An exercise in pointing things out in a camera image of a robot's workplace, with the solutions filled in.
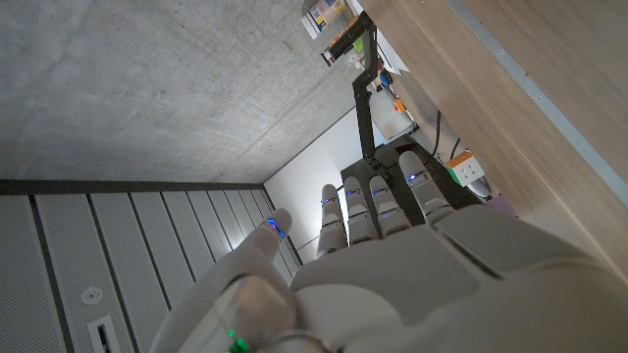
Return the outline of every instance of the green led light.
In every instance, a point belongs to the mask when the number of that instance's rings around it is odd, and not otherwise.
[[[246,343],[244,343],[242,338],[238,338],[232,346],[230,353],[245,353],[246,351],[248,351]]]

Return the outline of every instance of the white robotic hand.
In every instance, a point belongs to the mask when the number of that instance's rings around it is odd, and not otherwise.
[[[628,352],[628,290],[581,250],[484,206],[454,211],[416,155],[399,165],[426,224],[355,178],[348,236],[323,188],[318,259],[290,287],[271,264],[278,210],[214,265],[162,325],[153,352]]]

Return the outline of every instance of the orange component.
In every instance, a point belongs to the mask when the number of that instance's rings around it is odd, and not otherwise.
[[[403,103],[401,102],[400,99],[395,99],[394,100],[394,110],[398,113],[405,113],[405,106],[403,105]]]

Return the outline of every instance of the concrete ceiling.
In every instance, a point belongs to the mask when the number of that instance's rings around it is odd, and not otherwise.
[[[263,182],[353,105],[312,1],[2,1],[0,178]]]

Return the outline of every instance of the wooden table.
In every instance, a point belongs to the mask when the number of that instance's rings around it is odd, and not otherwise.
[[[625,200],[552,122],[548,102],[535,102],[544,96],[521,84],[538,85],[625,182],[628,5],[465,0],[525,71],[516,77],[499,61],[504,53],[494,55],[469,26],[460,1],[361,3],[520,217],[603,259],[628,283]]]

